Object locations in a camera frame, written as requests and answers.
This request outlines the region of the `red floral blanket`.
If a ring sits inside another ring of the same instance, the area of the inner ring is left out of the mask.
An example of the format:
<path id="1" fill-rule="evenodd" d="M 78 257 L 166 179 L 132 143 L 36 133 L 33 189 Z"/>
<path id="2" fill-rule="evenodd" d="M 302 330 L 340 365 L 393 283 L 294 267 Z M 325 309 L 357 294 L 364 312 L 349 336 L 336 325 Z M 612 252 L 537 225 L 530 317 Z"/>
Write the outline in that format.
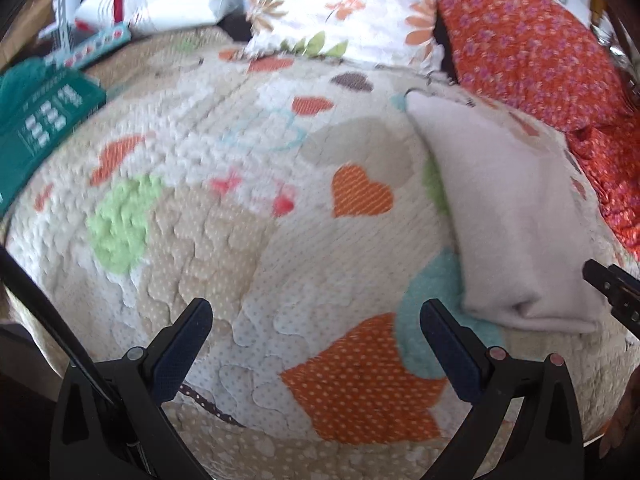
<path id="1" fill-rule="evenodd" d="M 605 223 L 623 248 L 639 260 L 639 116 L 565 136 L 596 191 Z"/>

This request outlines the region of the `red floral pillow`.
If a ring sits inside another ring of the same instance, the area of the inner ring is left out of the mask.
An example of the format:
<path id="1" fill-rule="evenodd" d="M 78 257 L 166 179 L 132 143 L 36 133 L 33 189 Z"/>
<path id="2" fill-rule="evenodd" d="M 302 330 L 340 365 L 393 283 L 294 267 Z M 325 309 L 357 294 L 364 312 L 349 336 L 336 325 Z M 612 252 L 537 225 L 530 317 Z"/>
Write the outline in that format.
<path id="1" fill-rule="evenodd" d="M 553 0 L 436 0 L 459 84 L 563 132 L 632 108 L 608 52 Z"/>

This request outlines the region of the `quilted heart pattern bedspread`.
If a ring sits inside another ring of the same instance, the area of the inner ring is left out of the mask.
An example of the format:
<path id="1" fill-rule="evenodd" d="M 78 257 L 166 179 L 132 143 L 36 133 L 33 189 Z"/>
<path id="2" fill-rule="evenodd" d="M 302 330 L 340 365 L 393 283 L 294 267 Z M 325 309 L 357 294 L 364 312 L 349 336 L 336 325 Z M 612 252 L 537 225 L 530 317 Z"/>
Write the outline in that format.
<path id="1" fill-rule="evenodd" d="M 110 92 L 1 222 L 9 253 L 98 361 L 147 344 L 194 298 L 213 328 L 166 413 L 216 479 L 416 479 L 468 412 L 423 339 L 437 297 L 485 344 L 567 362 L 586 436 L 613 414 L 639 346 L 470 318 L 411 89 L 492 120 L 550 158 L 565 233 L 630 272 L 564 136 L 518 110 L 396 70 L 235 59 L 198 29 L 90 70 Z"/>

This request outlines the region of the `teal cardboard box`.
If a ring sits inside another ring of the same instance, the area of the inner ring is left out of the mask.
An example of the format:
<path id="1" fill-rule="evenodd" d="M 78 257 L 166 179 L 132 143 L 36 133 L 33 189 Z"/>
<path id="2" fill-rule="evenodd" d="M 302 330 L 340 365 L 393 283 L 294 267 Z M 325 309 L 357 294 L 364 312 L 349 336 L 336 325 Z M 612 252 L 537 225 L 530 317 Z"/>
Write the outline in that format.
<path id="1" fill-rule="evenodd" d="M 32 90 L 12 117 L 1 123 L 1 212 L 51 153 L 106 102 L 94 79 L 62 68 Z"/>

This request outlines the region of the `white floral pillow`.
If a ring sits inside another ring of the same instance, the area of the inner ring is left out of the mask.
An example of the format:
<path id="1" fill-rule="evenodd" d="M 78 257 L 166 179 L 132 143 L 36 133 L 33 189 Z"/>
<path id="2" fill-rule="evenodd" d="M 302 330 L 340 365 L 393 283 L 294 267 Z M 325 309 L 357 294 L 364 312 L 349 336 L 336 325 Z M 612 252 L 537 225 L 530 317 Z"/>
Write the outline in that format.
<path id="1" fill-rule="evenodd" d="M 244 54 L 337 58 L 427 75 L 442 66 L 436 0 L 246 0 Z"/>

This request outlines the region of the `teal cloth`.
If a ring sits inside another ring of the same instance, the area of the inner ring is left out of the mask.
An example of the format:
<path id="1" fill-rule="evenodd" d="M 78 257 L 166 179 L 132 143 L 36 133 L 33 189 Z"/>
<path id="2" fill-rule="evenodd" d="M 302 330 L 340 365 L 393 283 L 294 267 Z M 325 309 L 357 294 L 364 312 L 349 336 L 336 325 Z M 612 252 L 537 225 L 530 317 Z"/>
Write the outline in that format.
<path id="1" fill-rule="evenodd" d="M 44 81 L 48 66 L 42 58 L 28 58 L 1 75 L 2 98 L 20 98 L 35 91 Z"/>

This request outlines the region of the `light blue toy box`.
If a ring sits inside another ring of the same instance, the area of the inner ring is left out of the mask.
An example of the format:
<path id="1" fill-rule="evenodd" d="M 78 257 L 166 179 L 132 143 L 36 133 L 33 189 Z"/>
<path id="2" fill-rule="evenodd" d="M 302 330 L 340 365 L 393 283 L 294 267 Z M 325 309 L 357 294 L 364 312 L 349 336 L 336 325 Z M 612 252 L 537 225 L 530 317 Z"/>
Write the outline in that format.
<path id="1" fill-rule="evenodd" d="M 131 38 L 129 27 L 125 24 L 117 24 L 101 30 L 70 50 L 56 50 L 48 54 L 43 61 L 47 66 L 82 70 L 105 55 L 128 44 Z"/>

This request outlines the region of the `grey perforated metal rail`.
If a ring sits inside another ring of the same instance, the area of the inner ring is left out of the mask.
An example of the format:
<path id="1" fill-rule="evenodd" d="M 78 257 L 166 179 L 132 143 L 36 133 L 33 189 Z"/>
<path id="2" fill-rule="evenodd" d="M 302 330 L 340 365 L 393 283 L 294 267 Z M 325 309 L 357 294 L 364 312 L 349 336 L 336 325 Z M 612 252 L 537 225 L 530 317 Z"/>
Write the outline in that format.
<path id="1" fill-rule="evenodd" d="M 53 10 L 56 23 L 56 31 L 54 35 L 55 47 L 62 51 L 68 52 L 70 47 L 70 18 L 68 11 L 73 6 L 73 0 L 53 0 Z"/>

